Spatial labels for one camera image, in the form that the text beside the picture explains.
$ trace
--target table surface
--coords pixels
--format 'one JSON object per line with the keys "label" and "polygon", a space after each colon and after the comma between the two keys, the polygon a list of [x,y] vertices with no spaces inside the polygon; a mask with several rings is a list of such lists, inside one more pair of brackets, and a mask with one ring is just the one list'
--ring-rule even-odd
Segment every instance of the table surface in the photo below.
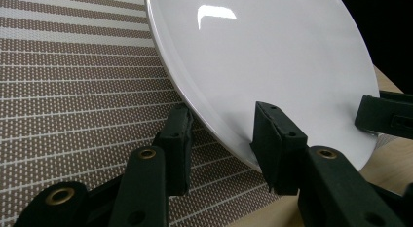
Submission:
{"label": "table surface", "polygon": [[[401,93],[378,69],[376,76],[380,90]],[[413,182],[413,140],[397,138],[376,149],[360,173],[373,184],[403,194],[407,184]],[[229,226],[303,226],[297,199],[297,196],[282,197]]]}

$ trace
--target woven texture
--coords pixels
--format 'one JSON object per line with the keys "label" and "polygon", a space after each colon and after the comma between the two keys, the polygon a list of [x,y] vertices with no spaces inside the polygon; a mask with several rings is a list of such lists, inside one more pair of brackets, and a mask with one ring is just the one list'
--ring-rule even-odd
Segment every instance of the woven texture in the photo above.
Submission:
{"label": "woven texture", "polygon": [[[0,0],[0,226],[46,187],[118,176],[181,101],[144,0]],[[278,197],[194,126],[191,191],[171,226],[224,226]]]}

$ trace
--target ceramic plate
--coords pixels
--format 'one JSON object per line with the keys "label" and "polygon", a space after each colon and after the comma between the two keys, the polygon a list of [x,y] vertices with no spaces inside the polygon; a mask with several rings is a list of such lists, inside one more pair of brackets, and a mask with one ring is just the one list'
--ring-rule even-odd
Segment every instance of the ceramic plate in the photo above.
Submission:
{"label": "ceramic plate", "polygon": [[357,168],[376,136],[354,126],[373,65],[341,0],[146,0],[156,47],[182,98],[227,150],[260,170],[255,101],[280,107],[309,146]]}

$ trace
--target placemat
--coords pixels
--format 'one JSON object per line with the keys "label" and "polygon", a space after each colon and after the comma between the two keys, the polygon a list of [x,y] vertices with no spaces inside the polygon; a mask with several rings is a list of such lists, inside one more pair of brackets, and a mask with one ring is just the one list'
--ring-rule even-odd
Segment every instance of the placemat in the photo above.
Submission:
{"label": "placemat", "polygon": [[[41,190],[123,173],[182,100],[161,65],[144,0],[0,0],[0,225]],[[225,226],[262,208],[261,174],[196,122],[190,194],[170,226]]]}

